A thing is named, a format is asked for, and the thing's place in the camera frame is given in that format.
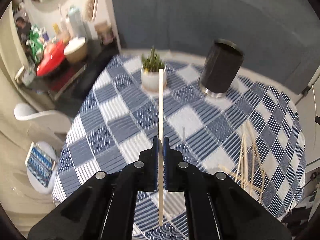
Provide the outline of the dark side shelf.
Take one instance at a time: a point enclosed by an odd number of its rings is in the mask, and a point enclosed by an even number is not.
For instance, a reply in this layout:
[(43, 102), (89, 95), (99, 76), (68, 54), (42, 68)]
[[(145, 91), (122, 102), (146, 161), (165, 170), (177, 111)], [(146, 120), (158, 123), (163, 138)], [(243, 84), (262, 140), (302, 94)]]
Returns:
[(119, 53), (116, 40), (108, 45), (90, 40), (87, 42), (87, 49), (84, 61), (70, 64), (58, 76), (57, 84), (61, 85), (61, 89), (53, 94), (55, 109), (69, 116), (76, 115), (96, 79), (112, 57)]

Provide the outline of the beige bowl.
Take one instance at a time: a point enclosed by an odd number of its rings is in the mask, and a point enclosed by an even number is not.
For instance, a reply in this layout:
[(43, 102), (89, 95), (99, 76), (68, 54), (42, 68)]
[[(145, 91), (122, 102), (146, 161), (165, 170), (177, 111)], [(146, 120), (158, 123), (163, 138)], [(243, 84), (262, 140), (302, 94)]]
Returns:
[(69, 41), (63, 50), (67, 61), (71, 64), (84, 60), (87, 56), (87, 41), (85, 37), (75, 37)]

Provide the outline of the blue white checkered tablecloth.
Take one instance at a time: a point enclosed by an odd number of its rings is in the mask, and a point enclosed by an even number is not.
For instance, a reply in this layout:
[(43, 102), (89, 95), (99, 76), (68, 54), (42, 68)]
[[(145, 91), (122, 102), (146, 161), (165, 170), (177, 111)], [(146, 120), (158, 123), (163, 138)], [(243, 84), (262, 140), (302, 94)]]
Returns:
[[(158, 96), (143, 89), (140, 57), (115, 56), (95, 81), (66, 135), (53, 197), (64, 201), (98, 171), (136, 161), (158, 134)], [(281, 90), (237, 76), (222, 99), (204, 95), (201, 66), (167, 62), (164, 135), (201, 171), (240, 175), (248, 154), (247, 191), (274, 217), (303, 197), (305, 138), (293, 101)]]

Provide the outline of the black cylindrical utensil holder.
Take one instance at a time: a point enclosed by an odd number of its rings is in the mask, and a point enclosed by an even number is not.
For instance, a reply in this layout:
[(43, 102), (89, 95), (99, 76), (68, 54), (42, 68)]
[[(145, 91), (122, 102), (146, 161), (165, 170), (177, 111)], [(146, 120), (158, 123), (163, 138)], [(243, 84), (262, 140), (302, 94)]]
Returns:
[(199, 78), (199, 87), (204, 94), (223, 98), (244, 61), (244, 53), (233, 42), (217, 39), (206, 57)]

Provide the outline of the wooden chopstick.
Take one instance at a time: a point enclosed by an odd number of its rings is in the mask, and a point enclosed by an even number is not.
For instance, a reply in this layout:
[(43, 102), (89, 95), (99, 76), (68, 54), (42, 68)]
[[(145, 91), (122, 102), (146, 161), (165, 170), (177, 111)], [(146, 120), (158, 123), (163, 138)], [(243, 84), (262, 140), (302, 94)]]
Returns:
[(164, 202), (164, 161), (163, 161), (163, 69), (159, 70), (159, 154), (158, 154), (158, 218), (159, 226), (163, 226), (163, 202)]

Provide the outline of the red pot lid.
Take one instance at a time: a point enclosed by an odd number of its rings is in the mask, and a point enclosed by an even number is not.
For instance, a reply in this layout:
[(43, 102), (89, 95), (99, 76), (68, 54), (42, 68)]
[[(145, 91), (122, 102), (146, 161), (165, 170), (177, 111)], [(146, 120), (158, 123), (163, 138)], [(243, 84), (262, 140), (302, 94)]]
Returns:
[(64, 48), (65, 45), (61, 40), (48, 44), (44, 49), (43, 59), (37, 67), (36, 75), (45, 76), (54, 71), (65, 59)]

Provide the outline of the small potted succulent plant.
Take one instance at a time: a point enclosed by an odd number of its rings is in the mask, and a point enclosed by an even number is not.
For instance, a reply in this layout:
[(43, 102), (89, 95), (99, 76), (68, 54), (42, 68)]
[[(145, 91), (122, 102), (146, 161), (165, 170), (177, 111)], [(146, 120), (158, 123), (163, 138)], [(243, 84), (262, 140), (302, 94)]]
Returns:
[(145, 90), (153, 93), (159, 91), (159, 71), (163, 70), (163, 88), (167, 85), (167, 65), (160, 58), (154, 47), (151, 48), (150, 54), (145, 57), (141, 56), (141, 82)]

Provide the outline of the white chair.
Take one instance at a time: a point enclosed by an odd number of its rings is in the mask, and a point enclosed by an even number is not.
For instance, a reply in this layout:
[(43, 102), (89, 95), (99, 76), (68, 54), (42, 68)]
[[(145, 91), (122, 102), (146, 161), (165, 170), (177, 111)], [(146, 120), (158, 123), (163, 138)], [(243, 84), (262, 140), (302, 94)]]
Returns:
[(70, 118), (56, 110), (36, 111), (27, 103), (18, 103), (14, 116), (19, 121), (32, 121), (54, 133), (67, 133), (72, 125)]

